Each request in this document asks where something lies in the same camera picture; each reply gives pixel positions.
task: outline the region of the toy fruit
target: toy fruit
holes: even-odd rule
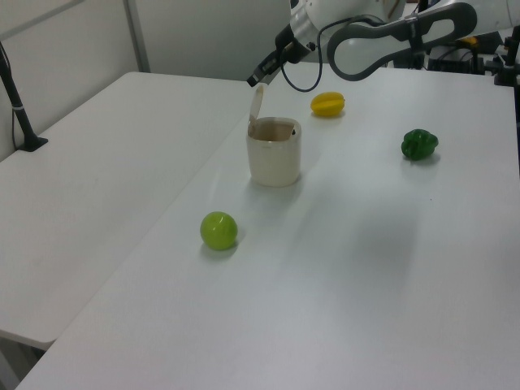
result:
[[[401,144],[403,154],[413,161],[422,160],[433,154],[439,144],[439,139],[421,128],[416,128],[405,134],[405,139]]]
[[[201,237],[215,250],[225,250],[235,244],[238,227],[231,215],[221,211],[209,213],[201,223]]]
[[[310,109],[317,116],[336,116],[344,108],[345,98],[339,92],[321,93],[310,103]]]

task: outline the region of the yellow fruit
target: yellow fruit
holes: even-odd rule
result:
[[[317,116],[336,116],[344,108],[345,98],[339,92],[321,93],[310,103],[310,109]]]

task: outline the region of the white table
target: white table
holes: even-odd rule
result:
[[[316,65],[288,67],[298,85]],[[279,76],[260,116],[298,119],[302,178],[249,181],[246,119],[19,390],[520,387],[520,188],[513,91],[492,78],[326,67],[339,119]],[[440,146],[402,158],[405,132]],[[216,253],[207,212],[239,224]]]
[[[0,163],[0,336],[47,349],[248,113],[246,83],[130,73]]]

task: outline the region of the black cable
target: black cable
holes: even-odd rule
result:
[[[468,51],[467,53],[464,53],[464,55],[461,57],[461,59],[459,60],[461,63],[464,62],[464,58],[468,55],[468,54],[472,54],[472,56],[474,57],[475,55],[473,54],[472,51]]]
[[[9,69],[9,74],[12,76],[11,63],[9,62],[9,57],[7,57],[6,50],[3,48],[2,42],[0,41],[0,51],[2,52],[2,57],[6,60],[7,69]],[[13,148],[15,151],[18,150],[18,146],[16,146],[15,141],[15,109],[11,108],[11,138],[13,140]]]
[[[9,69],[9,74],[11,74],[11,63],[9,62],[9,57],[7,57],[6,50],[3,48],[2,41],[0,41],[0,51],[2,51],[3,58],[6,59],[7,68]]]
[[[18,150],[18,146],[16,146],[15,141],[15,109],[11,109],[11,137],[13,139],[13,148],[15,148],[15,151]]]
[[[461,49],[461,47],[456,47],[454,49],[451,49],[451,50],[448,50],[446,53],[442,54],[438,59],[437,61],[442,61],[443,59],[445,59],[448,55],[450,55],[451,53],[455,53],[457,50]]]
[[[288,78],[287,74],[285,73],[285,69],[284,69],[284,59],[283,59],[284,50],[282,50],[282,52],[279,55],[278,61],[279,61],[279,67],[280,67],[280,69],[282,71],[282,74],[284,75],[285,81],[287,81],[287,84],[289,84],[291,87],[293,87],[298,92],[304,92],[305,93],[305,92],[310,92],[310,91],[314,90],[318,86],[319,81],[322,79],[322,73],[323,73],[323,55],[322,55],[322,46],[321,46],[321,36],[322,36],[322,33],[325,30],[327,30],[327,29],[329,29],[331,27],[337,26],[338,24],[346,23],[347,25],[349,25],[349,24],[358,23],[358,22],[365,22],[365,23],[367,23],[367,24],[369,24],[369,25],[371,25],[373,27],[380,26],[381,24],[384,24],[384,22],[380,18],[377,18],[375,16],[372,16],[372,15],[360,15],[360,16],[357,16],[357,17],[354,17],[354,18],[347,18],[347,19],[338,20],[337,22],[330,23],[327,26],[325,26],[324,28],[322,28],[321,30],[319,30],[318,38],[316,40],[317,47],[318,47],[318,63],[319,63],[318,79],[316,79],[316,82],[314,83],[314,85],[312,87],[308,88],[308,89],[298,88]]]

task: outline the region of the white wall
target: white wall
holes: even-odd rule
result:
[[[2,43],[36,133],[137,70],[122,0],[84,0]],[[0,84],[0,160],[12,151],[11,103]]]
[[[289,22],[289,0],[130,0],[150,70],[246,80]]]

